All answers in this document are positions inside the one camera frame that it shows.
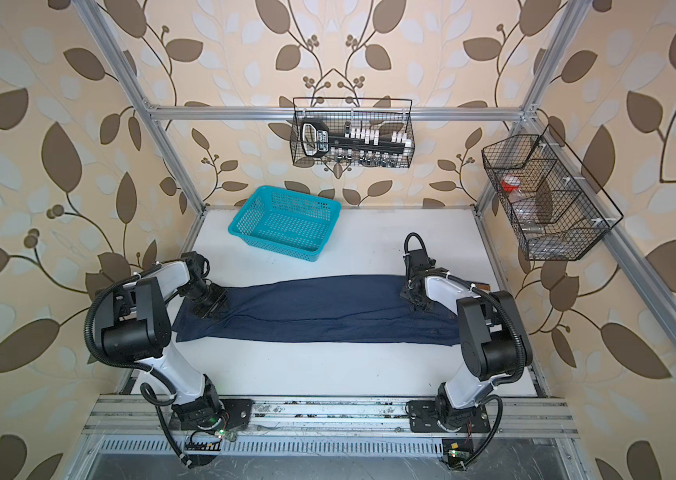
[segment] wire mesh basket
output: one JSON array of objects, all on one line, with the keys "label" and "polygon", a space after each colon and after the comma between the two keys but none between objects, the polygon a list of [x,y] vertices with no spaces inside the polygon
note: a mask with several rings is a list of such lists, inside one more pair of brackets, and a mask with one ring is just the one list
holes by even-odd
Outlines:
[{"label": "wire mesh basket", "polygon": [[[558,136],[547,132],[548,127],[541,135],[514,135],[483,148],[483,165],[528,260],[580,260],[623,213],[583,162],[582,172],[571,174],[554,152]],[[584,185],[606,197],[617,213],[603,212]]]},{"label": "wire mesh basket", "polygon": [[293,164],[409,168],[416,148],[411,108],[412,100],[401,98],[294,98]]}]

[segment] teal plastic basket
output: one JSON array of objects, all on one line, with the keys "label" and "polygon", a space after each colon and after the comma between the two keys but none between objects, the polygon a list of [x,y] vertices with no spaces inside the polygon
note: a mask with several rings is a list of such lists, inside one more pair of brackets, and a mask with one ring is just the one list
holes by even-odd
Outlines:
[{"label": "teal plastic basket", "polygon": [[284,188],[259,187],[229,225],[250,246],[314,262],[340,215],[340,203]]}]

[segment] navy blue cloth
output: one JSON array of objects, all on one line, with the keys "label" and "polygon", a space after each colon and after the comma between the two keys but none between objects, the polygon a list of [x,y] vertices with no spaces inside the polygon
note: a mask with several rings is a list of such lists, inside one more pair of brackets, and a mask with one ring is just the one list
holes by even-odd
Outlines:
[{"label": "navy blue cloth", "polygon": [[198,318],[184,300],[178,341],[205,336],[263,342],[371,342],[455,345],[456,316],[439,303],[414,311],[400,298],[404,276],[348,275],[228,289],[219,320]]}]

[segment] black wire basket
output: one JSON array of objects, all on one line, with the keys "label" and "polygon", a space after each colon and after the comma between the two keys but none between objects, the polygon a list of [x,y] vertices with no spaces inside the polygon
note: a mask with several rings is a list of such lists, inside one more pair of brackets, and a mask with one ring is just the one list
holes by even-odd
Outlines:
[{"label": "black wire basket", "polygon": [[416,148],[411,109],[412,100],[402,98],[296,97],[293,165],[409,168]]},{"label": "black wire basket", "polygon": [[[482,149],[487,176],[527,260],[580,260],[623,219],[572,150],[582,171],[572,174],[564,166],[554,152],[557,138],[546,127],[541,135],[514,135]],[[603,212],[586,190],[602,194],[617,213]]]}]

